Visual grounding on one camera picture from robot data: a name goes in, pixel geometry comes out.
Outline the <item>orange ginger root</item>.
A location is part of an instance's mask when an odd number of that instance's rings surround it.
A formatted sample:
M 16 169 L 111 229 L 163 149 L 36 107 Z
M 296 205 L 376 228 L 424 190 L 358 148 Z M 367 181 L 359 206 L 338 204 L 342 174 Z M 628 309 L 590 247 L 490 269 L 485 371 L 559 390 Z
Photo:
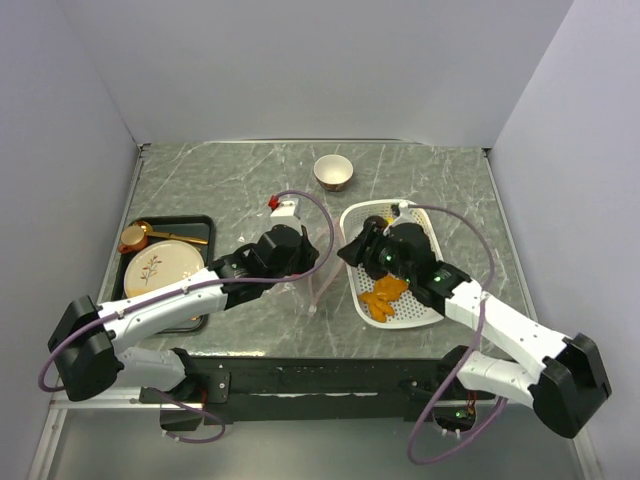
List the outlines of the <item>orange ginger root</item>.
M 359 300 L 367 306 L 373 320 L 385 323 L 389 316 L 395 315 L 391 303 L 398 301 L 407 290 L 406 281 L 387 275 L 374 283 L 372 291 L 360 294 Z

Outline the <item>clear zip top bag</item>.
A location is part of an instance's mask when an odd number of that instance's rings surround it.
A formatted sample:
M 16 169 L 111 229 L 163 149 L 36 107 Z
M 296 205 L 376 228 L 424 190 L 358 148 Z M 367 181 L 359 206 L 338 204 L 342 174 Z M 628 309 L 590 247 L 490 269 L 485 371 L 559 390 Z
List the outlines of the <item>clear zip top bag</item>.
M 343 263 L 337 257 L 337 250 L 344 245 L 343 234 L 339 230 L 339 220 L 337 216 L 331 216 L 333 224 L 333 245 L 329 250 L 327 260 L 315 271 L 311 276 L 301 281 L 279 283 L 270 286 L 263 295 L 264 298 L 276 302 L 287 302 L 289 306 L 294 307 L 296 313 L 308 314 L 314 316 L 318 311 L 321 298 L 327 293 L 329 286 L 334 282 L 340 273 Z M 316 265 L 320 264 L 320 260 L 326 254 L 329 247 L 329 227 L 326 224 L 321 225 L 320 220 L 313 220 L 308 226 L 309 239 L 314 247 L 319 250 L 320 258 Z

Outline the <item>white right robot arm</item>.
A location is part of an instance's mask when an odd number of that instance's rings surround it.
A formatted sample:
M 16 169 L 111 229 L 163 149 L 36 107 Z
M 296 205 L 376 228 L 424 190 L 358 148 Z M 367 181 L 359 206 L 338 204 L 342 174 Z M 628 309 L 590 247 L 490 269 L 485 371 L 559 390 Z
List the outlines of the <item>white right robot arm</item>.
M 479 352 L 437 375 L 439 390 L 460 398 L 468 390 L 505 397 L 533 409 L 551 431 L 575 437 L 612 393 L 597 344 L 584 334 L 570 338 L 539 325 L 483 291 L 480 283 L 436 257 L 428 235 L 415 223 L 384 228 L 365 221 L 339 257 L 374 279 L 392 275 L 411 295 L 438 314 L 480 330 L 509 355 Z

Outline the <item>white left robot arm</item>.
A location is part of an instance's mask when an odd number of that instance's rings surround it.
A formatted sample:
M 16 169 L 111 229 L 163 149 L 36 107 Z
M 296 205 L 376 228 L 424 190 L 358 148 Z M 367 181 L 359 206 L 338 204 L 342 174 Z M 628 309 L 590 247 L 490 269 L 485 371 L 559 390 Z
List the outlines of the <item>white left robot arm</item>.
M 48 340 L 50 357 L 68 399 L 91 399 L 126 377 L 184 402 L 198 390 L 183 353 L 150 352 L 137 343 L 191 317 L 229 310 L 260 298 L 277 283 L 313 274 L 324 258 L 305 228 L 278 224 L 257 242 L 215 260 L 184 280 L 152 292 L 97 305 L 87 295 L 71 301 Z

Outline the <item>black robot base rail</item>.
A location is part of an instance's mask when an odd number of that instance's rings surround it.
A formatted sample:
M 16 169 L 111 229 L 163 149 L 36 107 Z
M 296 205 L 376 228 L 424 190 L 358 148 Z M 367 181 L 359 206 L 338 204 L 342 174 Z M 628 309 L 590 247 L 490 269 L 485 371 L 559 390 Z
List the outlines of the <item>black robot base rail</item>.
M 185 402 L 241 421 L 414 421 L 465 349 L 441 359 L 194 357 Z

